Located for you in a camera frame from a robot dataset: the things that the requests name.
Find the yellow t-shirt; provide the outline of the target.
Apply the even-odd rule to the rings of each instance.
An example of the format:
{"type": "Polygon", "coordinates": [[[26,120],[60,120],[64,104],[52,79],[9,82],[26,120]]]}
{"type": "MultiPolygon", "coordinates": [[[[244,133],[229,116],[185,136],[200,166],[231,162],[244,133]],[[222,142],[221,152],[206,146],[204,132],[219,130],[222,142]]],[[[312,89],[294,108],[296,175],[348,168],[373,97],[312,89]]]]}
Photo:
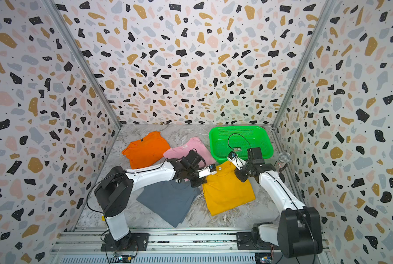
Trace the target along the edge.
{"type": "Polygon", "coordinates": [[[202,185],[206,205],[212,216],[255,200],[251,183],[237,178],[233,163],[226,161],[216,169],[216,173],[207,176],[206,183],[202,185]]]}

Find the orange t-shirt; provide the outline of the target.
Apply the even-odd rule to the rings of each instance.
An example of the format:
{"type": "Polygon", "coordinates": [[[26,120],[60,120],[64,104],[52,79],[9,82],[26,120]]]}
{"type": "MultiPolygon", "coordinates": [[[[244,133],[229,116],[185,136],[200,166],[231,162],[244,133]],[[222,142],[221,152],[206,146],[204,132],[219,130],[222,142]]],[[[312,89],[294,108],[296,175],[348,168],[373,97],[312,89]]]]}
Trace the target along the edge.
{"type": "Polygon", "coordinates": [[[151,132],[144,138],[131,142],[122,151],[129,159],[132,169],[145,168],[163,158],[163,154],[171,147],[160,132],[151,132]]]}

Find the grey t-shirt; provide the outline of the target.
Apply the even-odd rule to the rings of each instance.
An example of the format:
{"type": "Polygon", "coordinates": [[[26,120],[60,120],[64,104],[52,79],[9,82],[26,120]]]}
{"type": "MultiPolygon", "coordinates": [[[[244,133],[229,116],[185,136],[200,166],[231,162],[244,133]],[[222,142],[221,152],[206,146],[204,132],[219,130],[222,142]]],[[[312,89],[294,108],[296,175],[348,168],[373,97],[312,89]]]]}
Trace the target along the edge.
{"type": "Polygon", "coordinates": [[[137,201],[173,227],[182,223],[195,198],[201,194],[190,182],[161,181],[143,188],[137,201]]]}

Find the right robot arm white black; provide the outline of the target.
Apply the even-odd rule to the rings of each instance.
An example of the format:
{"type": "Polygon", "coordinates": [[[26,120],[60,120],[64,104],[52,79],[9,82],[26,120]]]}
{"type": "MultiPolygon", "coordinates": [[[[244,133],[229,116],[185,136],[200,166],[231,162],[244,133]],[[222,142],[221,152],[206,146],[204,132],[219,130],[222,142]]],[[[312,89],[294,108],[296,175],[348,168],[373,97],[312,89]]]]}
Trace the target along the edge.
{"type": "Polygon", "coordinates": [[[238,245],[264,249],[277,246],[286,258],[312,255],[323,252],[320,214],[314,207],[308,207],[285,186],[280,173],[270,163],[265,163],[261,149],[249,148],[245,161],[230,152],[228,160],[232,162],[237,178],[244,182],[254,178],[264,188],[279,210],[278,223],[266,222],[255,224],[251,238],[239,238],[238,245]]]}

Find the green plastic basket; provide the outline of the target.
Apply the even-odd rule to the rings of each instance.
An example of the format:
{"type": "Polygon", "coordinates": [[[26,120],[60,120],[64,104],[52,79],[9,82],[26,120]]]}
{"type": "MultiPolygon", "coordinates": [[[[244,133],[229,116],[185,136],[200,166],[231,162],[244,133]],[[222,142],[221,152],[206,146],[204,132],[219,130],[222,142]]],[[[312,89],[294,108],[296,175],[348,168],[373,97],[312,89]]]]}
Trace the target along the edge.
{"type": "Polygon", "coordinates": [[[274,150],[268,132],[260,126],[219,126],[209,132],[210,152],[222,164],[234,151],[241,159],[248,158],[249,148],[260,147],[263,159],[272,158],[274,150]]]}

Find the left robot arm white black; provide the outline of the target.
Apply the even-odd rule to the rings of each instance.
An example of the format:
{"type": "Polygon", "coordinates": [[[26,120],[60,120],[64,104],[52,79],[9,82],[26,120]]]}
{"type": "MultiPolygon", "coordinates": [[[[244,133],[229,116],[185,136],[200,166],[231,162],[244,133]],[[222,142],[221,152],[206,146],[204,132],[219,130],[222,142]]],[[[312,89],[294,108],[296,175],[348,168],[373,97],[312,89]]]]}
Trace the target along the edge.
{"type": "Polygon", "coordinates": [[[207,164],[195,149],[191,149],[180,159],[167,158],[160,165],[130,170],[124,170],[120,166],[114,167],[94,190],[108,226],[106,237],[116,244],[129,242],[131,234],[126,219],[126,208],[134,191],[172,180],[179,183],[187,180],[192,188],[196,188],[206,183],[206,177],[215,172],[216,165],[207,164]]]}

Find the pink t-shirt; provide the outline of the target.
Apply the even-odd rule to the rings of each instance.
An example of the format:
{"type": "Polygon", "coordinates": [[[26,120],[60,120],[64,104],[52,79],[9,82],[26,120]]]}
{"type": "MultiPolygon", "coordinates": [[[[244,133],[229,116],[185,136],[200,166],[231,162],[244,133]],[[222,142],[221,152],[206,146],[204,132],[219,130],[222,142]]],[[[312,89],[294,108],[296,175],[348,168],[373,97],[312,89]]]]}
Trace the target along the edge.
{"type": "Polygon", "coordinates": [[[200,177],[199,172],[216,163],[211,152],[198,137],[192,137],[182,146],[168,149],[163,157],[169,160],[178,159],[191,174],[187,180],[192,183],[206,183],[207,176],[200,177]]]}

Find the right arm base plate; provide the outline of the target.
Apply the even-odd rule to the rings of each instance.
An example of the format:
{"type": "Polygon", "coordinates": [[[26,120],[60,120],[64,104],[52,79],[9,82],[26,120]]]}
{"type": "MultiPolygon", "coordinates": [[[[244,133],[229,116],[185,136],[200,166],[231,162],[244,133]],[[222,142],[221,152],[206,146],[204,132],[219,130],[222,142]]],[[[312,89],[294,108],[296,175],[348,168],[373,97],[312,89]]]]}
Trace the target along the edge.
{"type": "Polygon", "coordinates": [[[251,232],[237,232],[236,241],[238,250],[279,250],[276,245],[253,238],[251,232]]]}

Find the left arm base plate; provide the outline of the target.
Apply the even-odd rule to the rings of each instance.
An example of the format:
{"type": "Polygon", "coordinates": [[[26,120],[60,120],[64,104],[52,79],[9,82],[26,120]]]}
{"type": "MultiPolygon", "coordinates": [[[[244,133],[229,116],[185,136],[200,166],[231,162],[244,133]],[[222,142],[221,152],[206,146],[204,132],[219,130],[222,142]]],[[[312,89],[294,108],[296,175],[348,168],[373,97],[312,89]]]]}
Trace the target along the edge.
{"type": "Polygon", "coordinates": [[[101,251],[146,251],[149,233],[129,233],[120,240],[114,240],[111,233],[105,235],[101,251]]]}

